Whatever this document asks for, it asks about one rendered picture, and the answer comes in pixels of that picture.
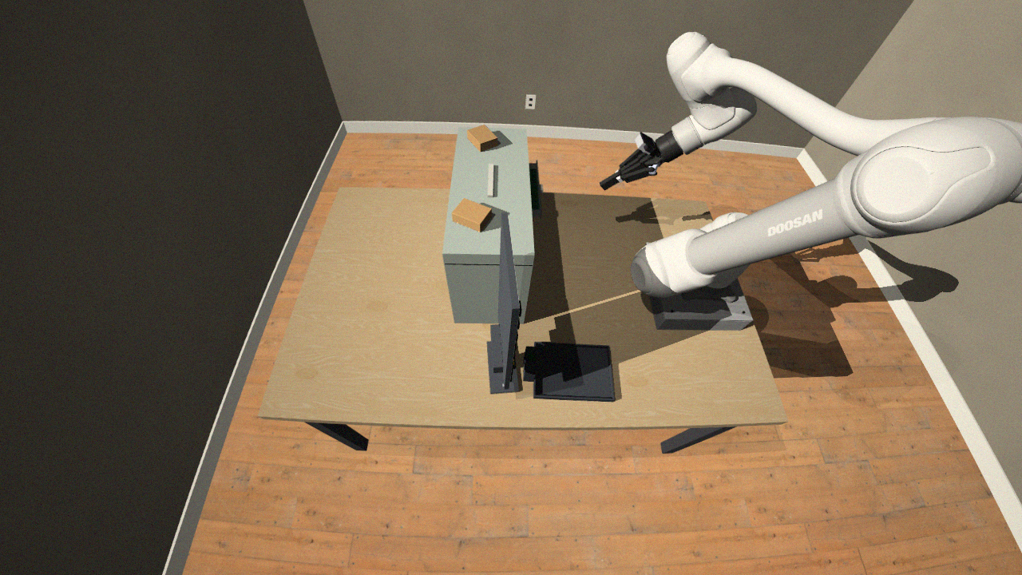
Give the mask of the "pale green box-shaped chest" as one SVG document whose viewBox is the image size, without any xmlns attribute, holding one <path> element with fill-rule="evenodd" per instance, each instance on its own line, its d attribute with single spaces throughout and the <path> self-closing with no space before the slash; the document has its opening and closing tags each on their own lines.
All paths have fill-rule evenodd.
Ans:
<svg viewBox="0 0 1022 575">
<path fill-rule="evenodd" d="M 539 164 L 529 163 L 527 129 L 487 128 L 497 136 L 497 147 L 479 152 L 467 138 L 473 128 L 458 127 L 450 179 L 442 250 L 450 306 L 455 323 L 499 323 L 501 213 L 507 212 L 519 320 L 525 324 L 535 261 L 533 217 L 541 218 Z M 482 232 L 453 222 L 452 211 L 463 199 L 492 209 Z"/>
</svg>

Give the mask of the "tan rectangular block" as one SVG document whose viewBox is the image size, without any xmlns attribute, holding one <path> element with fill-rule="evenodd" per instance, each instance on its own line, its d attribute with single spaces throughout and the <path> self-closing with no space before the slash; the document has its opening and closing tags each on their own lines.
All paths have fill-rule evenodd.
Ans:
<svg viewBox="0 0 1022 575">
<path fill-rule="evenodd" d="M 452 211 L 453 222 L 469 227 L 475 232 L 482 232 L 490 217 L 492 217 L 491 208 L 467 199 L 460 201 L 460 204 Z"/>
</svg>

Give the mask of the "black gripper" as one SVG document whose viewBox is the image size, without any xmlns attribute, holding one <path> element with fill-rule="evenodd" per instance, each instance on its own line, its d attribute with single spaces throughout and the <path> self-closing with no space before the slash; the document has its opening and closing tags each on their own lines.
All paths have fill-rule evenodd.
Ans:
<svg viewBox="0 0 1022 575">
<path fill-rule="evenodd" d="M 657 138 L 655 145 L 660 150 L 659 152 L 646 154 L 637 149 L 633 154 L 631 154 L 631 156 L 628 157 L 628 160 L 623 161 L 623 163 L 618 166 L 619 169 L 616 173 L 606 179 L 603 179 L 600 182 L 600 185 L 604 192 L 609 189 L 609 187 L 616 185 L 618 182 L 621 183 L 625 181 L 629 183 L 644 177 L 656 176 L 656 170 L 660 167 L 662 163 L 665 161 L 673 161 L 673 159 L 678 159 L 678 157 L 683 154 L 683 152 L 680 152 L 680 147 L 673 138 L 672 131 L 669 131 L 660 136 L 660 138 Z"/>
</svg>

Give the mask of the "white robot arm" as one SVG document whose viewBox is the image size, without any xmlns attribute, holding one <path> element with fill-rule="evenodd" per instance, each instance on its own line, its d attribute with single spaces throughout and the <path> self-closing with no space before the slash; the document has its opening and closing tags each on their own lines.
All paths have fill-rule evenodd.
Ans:
<svg viewBox="0 0 1022 575">
<path fill-rule="evenodd" d="M 671 127 L 680 152 L 692 153 L 744 126 L 757 113 L 757 97 L 820 141 L 857 157 L 836 178 L 763 210 L 727 212 L 644 245 L 631 276 L 645 295 L 682 292 L 683 299 L 733 303 L 730 284 L 751 263 L 858 234 L 886 239 L 931 232 L 1007 201 L 1022 203 L 1019 121 L 861 119 L 776 73 L 732 58 L 697 32 L 669 45 L 667 67 L 692 113 Z"/>
</svg>

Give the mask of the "brown rectangular box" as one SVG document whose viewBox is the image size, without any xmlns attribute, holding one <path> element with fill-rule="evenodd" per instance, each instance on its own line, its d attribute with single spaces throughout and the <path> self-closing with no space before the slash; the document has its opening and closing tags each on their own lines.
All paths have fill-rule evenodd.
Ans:
<svg viewBox="0 0 1022 575">
<path fill-rule="evenodd" d="M 490 132 L 485 125 L 468 129 L 467 138 L 470 140 L 472 145 L 479 150 L 479 152 L 484 152 L 492 147 L 497 147 L 497 136 Z"/>
</svg>

